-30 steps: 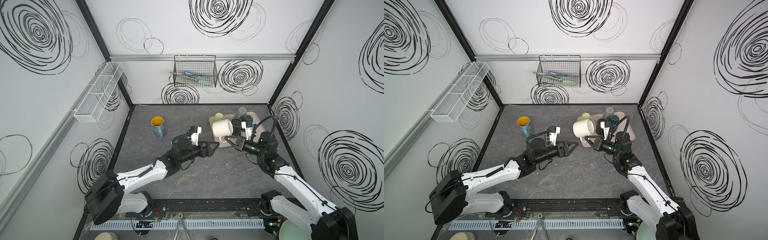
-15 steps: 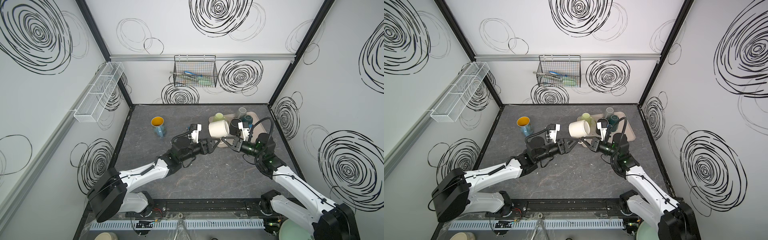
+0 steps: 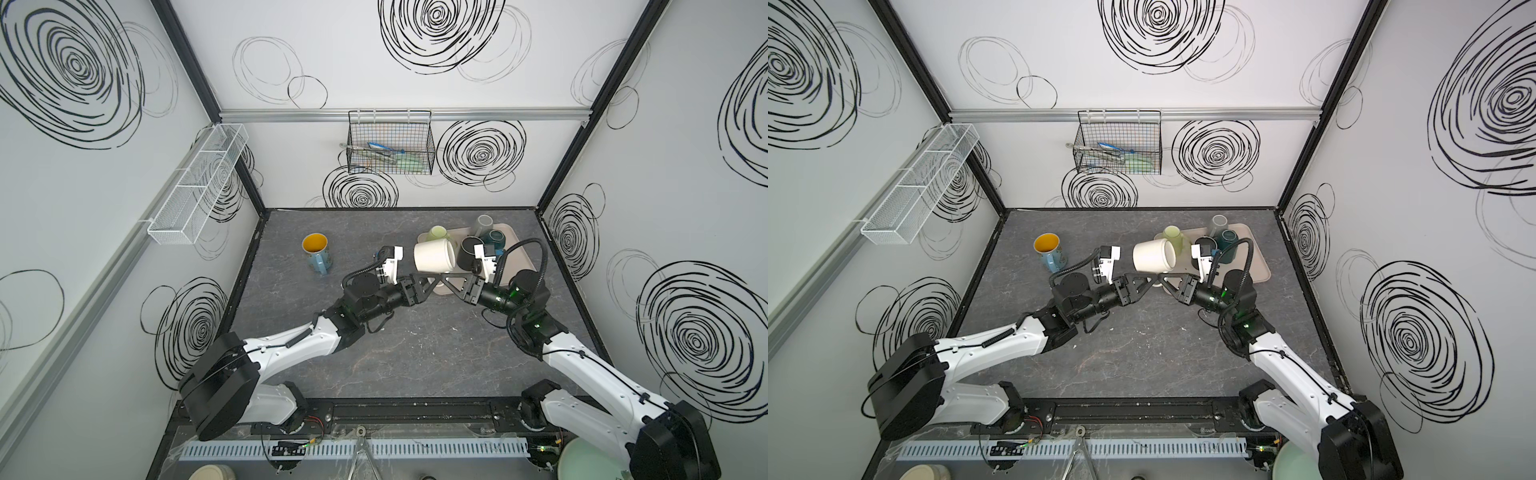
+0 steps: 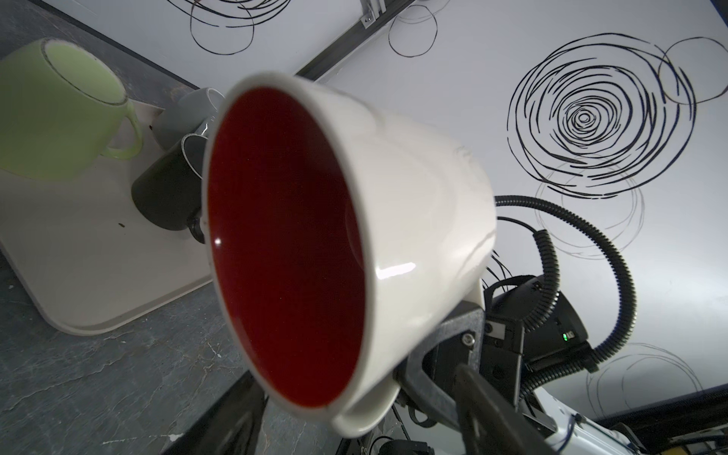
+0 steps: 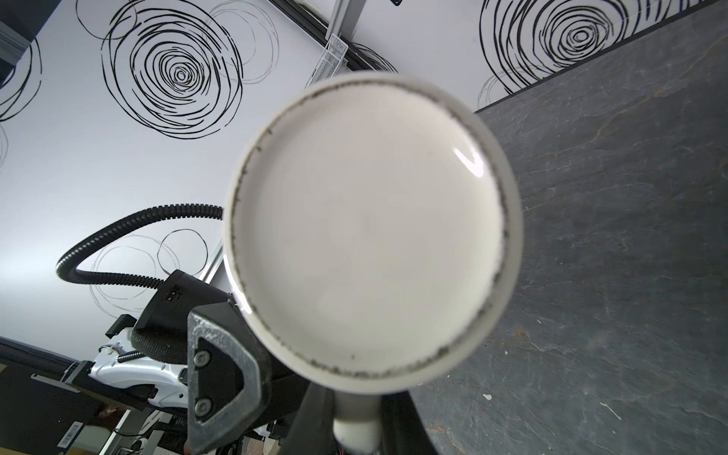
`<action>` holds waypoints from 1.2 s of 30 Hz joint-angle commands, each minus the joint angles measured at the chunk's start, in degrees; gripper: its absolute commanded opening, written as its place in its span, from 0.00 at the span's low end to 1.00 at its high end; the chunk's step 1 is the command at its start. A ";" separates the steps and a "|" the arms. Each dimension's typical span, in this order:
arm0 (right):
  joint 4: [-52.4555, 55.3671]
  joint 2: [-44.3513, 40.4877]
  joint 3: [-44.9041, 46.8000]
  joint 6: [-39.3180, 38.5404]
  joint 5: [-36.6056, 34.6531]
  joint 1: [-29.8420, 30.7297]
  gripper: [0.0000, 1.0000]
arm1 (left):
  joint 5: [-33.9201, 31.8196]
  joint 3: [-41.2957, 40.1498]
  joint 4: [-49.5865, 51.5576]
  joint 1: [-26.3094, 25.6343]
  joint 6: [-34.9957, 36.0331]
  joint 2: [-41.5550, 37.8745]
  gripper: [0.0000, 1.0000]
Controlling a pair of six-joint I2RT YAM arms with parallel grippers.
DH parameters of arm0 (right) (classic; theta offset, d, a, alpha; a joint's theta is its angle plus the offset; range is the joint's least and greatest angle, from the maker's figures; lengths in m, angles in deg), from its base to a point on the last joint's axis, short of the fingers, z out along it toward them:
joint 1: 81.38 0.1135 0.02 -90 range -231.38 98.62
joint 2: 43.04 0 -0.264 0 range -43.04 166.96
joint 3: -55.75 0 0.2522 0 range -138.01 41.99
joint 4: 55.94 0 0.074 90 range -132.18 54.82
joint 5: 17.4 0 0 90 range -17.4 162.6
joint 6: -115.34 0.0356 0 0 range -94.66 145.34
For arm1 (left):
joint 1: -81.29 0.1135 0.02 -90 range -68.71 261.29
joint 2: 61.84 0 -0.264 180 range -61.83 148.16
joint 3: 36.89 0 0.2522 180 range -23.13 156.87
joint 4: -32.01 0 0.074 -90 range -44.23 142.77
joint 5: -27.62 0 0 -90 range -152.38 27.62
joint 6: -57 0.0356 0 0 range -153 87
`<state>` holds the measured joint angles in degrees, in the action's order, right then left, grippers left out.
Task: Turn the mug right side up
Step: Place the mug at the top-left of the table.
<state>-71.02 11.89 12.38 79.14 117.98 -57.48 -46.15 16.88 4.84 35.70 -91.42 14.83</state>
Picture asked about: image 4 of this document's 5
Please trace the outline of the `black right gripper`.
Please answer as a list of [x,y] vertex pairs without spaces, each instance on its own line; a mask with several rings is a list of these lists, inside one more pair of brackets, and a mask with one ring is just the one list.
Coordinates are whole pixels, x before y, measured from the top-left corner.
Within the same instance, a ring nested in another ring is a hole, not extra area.
[[459,428],[453,394],[456,369],[481,375],[515,408],[526,381],[591,352],[576,311],[544,275],[505,279],[483,292],[485,308],[462,301],[394,370],[396,402],[420,411],[425,428]]

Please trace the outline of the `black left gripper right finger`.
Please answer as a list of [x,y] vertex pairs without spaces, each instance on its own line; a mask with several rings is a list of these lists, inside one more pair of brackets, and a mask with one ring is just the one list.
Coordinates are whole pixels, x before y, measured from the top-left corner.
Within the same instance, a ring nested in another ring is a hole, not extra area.
[[467,454],[553,454],[542,436],[479,373],[461,364],[453,394]]

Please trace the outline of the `white mug red inside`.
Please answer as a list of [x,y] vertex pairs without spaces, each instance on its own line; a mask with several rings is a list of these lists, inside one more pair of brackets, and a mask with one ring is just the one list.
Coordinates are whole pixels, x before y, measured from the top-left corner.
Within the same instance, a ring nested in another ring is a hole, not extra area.
[[494,191],[457,140],[306,79],[235,85],[203,176],[210,269],[270,398],[345,438],[386,415],[394,369],[481,282]]

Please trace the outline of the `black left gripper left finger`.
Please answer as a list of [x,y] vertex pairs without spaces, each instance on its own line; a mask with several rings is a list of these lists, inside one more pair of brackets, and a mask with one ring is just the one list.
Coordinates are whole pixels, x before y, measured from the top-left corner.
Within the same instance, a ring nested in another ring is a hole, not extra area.
[[246,372],[164,454],[254,454],[267,396]]

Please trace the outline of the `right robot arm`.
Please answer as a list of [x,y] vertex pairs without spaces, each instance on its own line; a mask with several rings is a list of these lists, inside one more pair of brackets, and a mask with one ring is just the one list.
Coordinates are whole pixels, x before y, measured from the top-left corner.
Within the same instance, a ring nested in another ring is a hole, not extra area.
[[400,392],[394,405],[421,428],[459,432],[468,454],[662,454],[693,445],[706,454],[726,453],[727,437],[715,416],[727,408],[726,388],[602,422],[548,394],[547,384],[596,373],[628,344],[637,317],[633,279],[616,246],[575,213],[532,196],[500,195],[495,202],[547,213],[593,242],[616,280],[614,327],[591,346],[561,291],[551,236],[537,229],[542,273],[506,277],[478,289],[481,304],[459,304],[395,369]]

